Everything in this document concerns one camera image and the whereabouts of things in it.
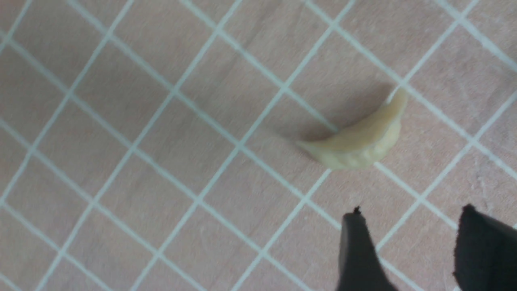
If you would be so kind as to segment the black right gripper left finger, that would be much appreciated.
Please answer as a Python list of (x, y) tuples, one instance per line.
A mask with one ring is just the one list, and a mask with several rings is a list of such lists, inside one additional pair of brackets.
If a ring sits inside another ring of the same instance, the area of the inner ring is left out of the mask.
[(359, 206), (342, 217), (336, 290), (396, 290), (378, 259), (366, 219)]

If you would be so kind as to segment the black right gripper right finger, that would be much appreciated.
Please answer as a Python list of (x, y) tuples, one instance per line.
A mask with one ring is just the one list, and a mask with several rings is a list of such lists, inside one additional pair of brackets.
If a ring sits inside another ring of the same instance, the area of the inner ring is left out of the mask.
[(454, 249), (454, 277), (462, 291), (515, 291), (517, 231), (472, 204), (464, 206)]

